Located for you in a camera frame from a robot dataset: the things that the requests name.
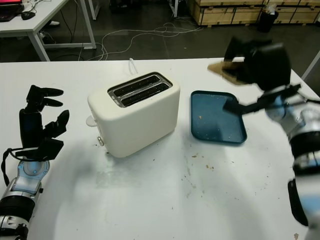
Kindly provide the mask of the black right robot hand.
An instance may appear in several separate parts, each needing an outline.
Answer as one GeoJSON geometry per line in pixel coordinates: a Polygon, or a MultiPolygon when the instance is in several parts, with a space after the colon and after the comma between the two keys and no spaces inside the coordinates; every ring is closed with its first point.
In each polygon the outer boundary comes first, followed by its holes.
{"type": "Polygon", "coordinates": [[[270,91],[290,84],[291,62],[282,43],[233,37],[224,54],[222,72],[236,82],[257,84],[262,91],[270,91]]]}

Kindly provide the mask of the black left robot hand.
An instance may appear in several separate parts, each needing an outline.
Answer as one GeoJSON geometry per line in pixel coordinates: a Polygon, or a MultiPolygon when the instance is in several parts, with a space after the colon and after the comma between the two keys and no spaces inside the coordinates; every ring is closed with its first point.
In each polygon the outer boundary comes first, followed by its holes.
{"type": "Polygon", "coordinates": [[[44,107],[61,107],[62,102],[52,99],[64,94],[62,89],[32,85],[26,97],[27,105],[19,111],[20,139],[23,148],[40,146],[46,138],[56,138],[67,131],[70,112],[64,110],[55,121],[43,125],[44,107]]]}

